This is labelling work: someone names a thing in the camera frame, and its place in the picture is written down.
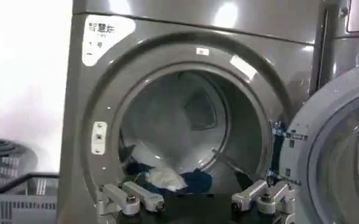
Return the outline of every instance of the front-loading washing machine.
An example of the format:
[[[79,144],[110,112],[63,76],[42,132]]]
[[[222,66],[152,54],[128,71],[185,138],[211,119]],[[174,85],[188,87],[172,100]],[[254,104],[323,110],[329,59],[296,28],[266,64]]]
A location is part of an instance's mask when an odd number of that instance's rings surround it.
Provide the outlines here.
[[[322,88],[295,115],[280,174],[300,180],[298,223],[359,223],[359,0],[325,6]]]

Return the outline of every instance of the door hinge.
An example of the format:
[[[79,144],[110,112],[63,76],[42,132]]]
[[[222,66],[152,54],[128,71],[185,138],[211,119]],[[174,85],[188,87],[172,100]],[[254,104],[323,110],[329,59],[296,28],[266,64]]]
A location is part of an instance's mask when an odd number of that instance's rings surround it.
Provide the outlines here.
[[[295,130],[292,130],[291,132],[288,132],[283,128],[283,125],[281,122],[276,122],[271,130],[272,135],[283,137],[285,139],[291,139],[291,140],[300,140],[300,141],[306,141],[308,140],[307,135],[303,135],[300,133],[296,133]]]

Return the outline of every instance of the white sticker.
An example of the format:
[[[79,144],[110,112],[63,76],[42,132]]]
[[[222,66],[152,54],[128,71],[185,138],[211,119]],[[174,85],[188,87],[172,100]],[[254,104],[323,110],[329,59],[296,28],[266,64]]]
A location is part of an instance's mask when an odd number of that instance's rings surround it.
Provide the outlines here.
[[[246,75],[249,81],[251,81],[254,78],[255,74],[257,73],[257,70],[254,67],[252,67],[249,63],[247,63],[237,55],[234,55],[232,57],[230,63],[234,67],[239,69],[244,75]]]
[[[103,121],[94,122],[91,134],[91,152],[94,155],[103,155],[106,151],[107,124]]]
[[[204,55],[204,56],[209,56],[209,49],[202,48],[202,47],[197,47],[197,54]]]
[[[111,47],[133,33],[135,29],[135,22],[128,18],[88,15],[83,34],[83,64],[94,66]]]

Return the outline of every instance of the washing machine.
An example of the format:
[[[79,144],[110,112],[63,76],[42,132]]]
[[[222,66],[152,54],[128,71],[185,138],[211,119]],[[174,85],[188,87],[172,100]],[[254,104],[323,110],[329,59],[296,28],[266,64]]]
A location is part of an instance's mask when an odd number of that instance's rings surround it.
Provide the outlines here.
[[[324,6],[322,87],[295,115],[280,174],[300,180],[298,223],[359,223],[359,1]]]
[[[338,200],[329,205],[320,195],[332,197],[329,180],[342,181],[335,187],[349,183],[357,205],[359,150],[336,153],[345,145],[340,139],[356,137],[348,143],[359,149],[359,68],[335,78],[347,67],[341,62],[328,72],[340,56],[327,47],[359,35],[359,29],[326,35],[335,24],[326,9],[334,9],[340,26],[351,21],[350,2],[343,4],[339,10],[320,0],[74,1],[58,223],[97,223],[101,187],[136,182],[140,167],[175,179],[170,192],[187,184],[178,176],[197,172],[203,181],[192,191],[220,209],[230,203],[222,196],[218,204],[219,195],[230,198],[278,172],[301,185],[297,223],[332,223],[342,211]],[[354,127],[347,136],[337,132],[343,125]],[[356,173],[322,173],[318,167],[329,158],[351,162]],[[347,189],[341,194],[350,195]],[[189,202],[166,223],[194,223],[181,219],[186,208],[199,209]],[[219,212],[199,212],[208,217],[200,222],[224,220]]]

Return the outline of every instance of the gray basket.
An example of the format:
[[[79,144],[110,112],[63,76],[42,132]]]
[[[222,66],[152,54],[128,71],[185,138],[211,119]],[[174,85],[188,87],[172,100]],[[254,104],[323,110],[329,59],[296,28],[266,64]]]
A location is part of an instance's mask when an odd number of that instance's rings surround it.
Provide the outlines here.
[[[28,173],[0,187],[0,224],[55,224],[59,176]]]

